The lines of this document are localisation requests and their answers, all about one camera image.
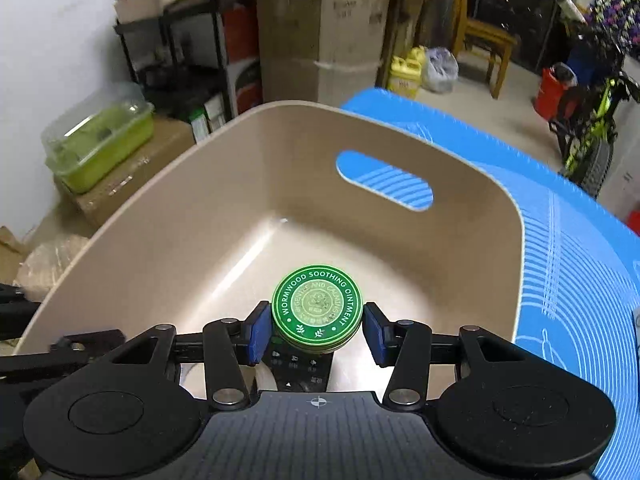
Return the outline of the blue silicone baking mat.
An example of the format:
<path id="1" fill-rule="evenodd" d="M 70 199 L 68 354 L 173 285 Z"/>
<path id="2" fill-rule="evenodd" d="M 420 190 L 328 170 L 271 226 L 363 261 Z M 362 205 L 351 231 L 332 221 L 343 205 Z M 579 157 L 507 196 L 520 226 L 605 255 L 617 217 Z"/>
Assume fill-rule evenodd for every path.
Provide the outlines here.
<path id="1" fill-rule="evenodd" d="M 511 194 L 525 228 L 515 341 L 610 397 L 616 429 L 594 474 L 638 478 L 638 236 L 541 162 L 436 108 L 381 89 L 343 107 L 446 148 Z"/>

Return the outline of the green black bicycle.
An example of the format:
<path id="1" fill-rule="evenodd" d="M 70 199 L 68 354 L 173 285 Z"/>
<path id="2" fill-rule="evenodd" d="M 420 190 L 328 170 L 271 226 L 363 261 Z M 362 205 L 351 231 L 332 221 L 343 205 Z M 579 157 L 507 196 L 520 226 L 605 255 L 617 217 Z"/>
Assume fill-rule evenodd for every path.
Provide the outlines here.
<path id="1" fill-rule="evenodd" d="M 549 129 L 558 139 L 563 166 L 559 175 L 596 200 L 618 137 L 615 112 L 622 101 L 639 102 L 639 84 L 623 69 L 622 55 L 591 87 L 564 92 Z"/>

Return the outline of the red plastic bucket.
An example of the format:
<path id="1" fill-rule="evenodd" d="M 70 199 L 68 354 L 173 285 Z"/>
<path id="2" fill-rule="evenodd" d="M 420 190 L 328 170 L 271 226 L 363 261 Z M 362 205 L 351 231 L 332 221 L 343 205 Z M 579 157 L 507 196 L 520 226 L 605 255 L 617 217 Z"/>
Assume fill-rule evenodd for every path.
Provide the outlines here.
<path id="1" fill-rule="evenodd" d="M 545 120 L 553 118 L 563 94 L 569 88 L 575 87 L 577 83 L 574 70 L 565 63 L 555 63 L 551 67 L 544 68 L 534 101 L 536 113 Z"/>

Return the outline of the yellow detergent jug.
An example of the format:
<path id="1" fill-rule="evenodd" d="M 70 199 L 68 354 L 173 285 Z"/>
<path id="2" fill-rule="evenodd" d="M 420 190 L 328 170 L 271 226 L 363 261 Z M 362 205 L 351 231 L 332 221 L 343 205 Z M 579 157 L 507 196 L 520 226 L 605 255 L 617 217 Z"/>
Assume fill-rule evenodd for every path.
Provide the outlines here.
<path id="1" fill-rule="evenodd" d="M 412 48 L 405 58 L 394 56 L 390 63 L 386 89 L 398 96 L 414 100 L 421 88 L 425 60 L 424 47 Z"/>

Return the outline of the green ointment tin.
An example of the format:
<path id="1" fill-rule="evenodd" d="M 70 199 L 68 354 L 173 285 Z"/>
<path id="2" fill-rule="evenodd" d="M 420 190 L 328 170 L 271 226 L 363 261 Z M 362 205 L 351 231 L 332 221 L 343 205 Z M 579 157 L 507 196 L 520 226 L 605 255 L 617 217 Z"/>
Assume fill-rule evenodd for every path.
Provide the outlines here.
<path id="1" fill-rule="evenodd" d="M 303 266 L 280 281 L 271 300 L 276 333 L 309 354 L 332 353 L 358 332 L 363 303 L 356 282 L 324 264 Z"/>

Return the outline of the black TV remote control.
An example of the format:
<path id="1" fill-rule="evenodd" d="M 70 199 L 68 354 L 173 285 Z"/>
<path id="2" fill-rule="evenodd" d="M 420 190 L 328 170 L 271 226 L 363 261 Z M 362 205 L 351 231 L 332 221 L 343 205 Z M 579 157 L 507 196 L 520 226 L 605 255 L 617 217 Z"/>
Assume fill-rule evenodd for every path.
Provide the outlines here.
<path id="1" fill-rule="evenodd" d="M 281 337 L 272 336 L 262 362 L 273 374 L 279 391 L 326 392 L 333 357 L 333 353 L 303 352 Z"/>

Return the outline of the floor cardboard box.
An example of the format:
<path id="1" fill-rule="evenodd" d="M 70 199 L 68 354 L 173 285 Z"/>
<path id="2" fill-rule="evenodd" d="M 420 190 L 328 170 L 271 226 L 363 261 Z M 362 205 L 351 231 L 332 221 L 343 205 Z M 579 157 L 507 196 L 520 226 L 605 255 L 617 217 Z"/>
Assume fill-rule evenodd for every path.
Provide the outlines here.
<path id="1" fill-rule="evenodd" d="M 90 226 L 97 229 L 146 182 L 194 145 L 190 124 L 155 116 L 152 138 L 87 193 L 76 195 L 60 180 L 54 179 L 54 182 L 66 200 L 81 212 Z"/>

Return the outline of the beige plastic storage basket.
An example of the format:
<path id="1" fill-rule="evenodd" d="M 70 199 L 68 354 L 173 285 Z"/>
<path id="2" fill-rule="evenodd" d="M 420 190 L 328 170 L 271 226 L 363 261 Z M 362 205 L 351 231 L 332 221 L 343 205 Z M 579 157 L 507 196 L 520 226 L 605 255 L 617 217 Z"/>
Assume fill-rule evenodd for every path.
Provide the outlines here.
<path id="1" fill-rule="evenodd" d="M 335 108 L 274 103 L 184 153 L 120 208 L 17 349 L 111 328 L 198 333 L 245 318 L 311 264 L 343 270 L 390 320 L 509 340 L 523 249 L 512 197 L 461 157 Z"/>

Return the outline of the white plastic bag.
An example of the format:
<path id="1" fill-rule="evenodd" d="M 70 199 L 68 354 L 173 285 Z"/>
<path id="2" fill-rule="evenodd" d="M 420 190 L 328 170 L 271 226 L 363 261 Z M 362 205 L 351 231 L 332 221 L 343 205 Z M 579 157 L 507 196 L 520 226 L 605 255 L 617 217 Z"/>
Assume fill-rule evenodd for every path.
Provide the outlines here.
<path id="1" fill-rule="evenodd" d="M 426 50 L 423 87 L 434 93 L 450 93 L 459 75 L 457 59 L 446 48 Z"/>

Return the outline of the black metal shelf rack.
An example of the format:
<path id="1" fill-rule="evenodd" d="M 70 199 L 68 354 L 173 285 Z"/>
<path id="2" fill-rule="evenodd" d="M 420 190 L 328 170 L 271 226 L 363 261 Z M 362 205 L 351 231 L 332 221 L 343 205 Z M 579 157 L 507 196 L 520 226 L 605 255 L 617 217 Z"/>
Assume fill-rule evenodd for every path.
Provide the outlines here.
<path id="1" fill-rule="evenodd" d="M 219 23 L 219 0 L 177 0 L 157 18 L 145 18 L 131 23 L 117 21 L 114 25 L 126 60 L 131 81 L 141 87 L 144 96 L 160 113 L 188 122 L 206 102 L 222 97 L 222 117 L 233 118 L 228 79 L 222 56 L 222 26 Z M 177 23 L 206 15 L 213 26 L 213 66 L 198 64 L 193 58 L 193 44 L 179 42 L 172 31 Z M 134 66 L 126 36 L 144 28 L 160 33 L 160 44 L 166 55 L 148 67 Z"/>

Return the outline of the lower cardboard box stack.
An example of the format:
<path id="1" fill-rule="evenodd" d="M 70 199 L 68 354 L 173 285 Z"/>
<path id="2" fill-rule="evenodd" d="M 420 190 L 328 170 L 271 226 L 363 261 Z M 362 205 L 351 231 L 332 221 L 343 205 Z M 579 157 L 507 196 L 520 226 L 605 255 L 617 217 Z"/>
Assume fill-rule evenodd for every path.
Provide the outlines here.
<path id="1" fill-rule="evenodd" d="M 390 0 L 257 0 L 262 96 L 341 106 L 375 85 Z"/>

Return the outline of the green lidded plastic container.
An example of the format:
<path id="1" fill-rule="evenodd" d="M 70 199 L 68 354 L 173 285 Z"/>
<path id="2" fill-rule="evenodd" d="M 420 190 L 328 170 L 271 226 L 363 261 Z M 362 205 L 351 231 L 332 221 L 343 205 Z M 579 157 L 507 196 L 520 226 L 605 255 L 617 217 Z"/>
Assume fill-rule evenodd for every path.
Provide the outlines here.
<path id="1" fill-rule="evenodd" d="M 43 131 L 46 165 L 66 188 L 84 194 L 152 138 L 153 114 L 132 82 L 94 92 Z"/>

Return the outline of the wooden chair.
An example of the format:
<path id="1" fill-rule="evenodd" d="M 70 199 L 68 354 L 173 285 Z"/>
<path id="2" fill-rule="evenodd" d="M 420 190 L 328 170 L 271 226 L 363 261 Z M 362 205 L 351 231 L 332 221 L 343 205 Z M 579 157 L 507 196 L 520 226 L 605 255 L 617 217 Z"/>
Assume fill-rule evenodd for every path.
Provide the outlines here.
<path id="1" fill-rule="evenodd" d="M 488 62 L 486 84 L 491 96 L 498 100 L 511 55 L 518 40 L 503 28 L 468 17 L 468 0 L 454 0 L 452 4 L 452 55 L 457 58 L 462 51 L 473 53 Z"/>

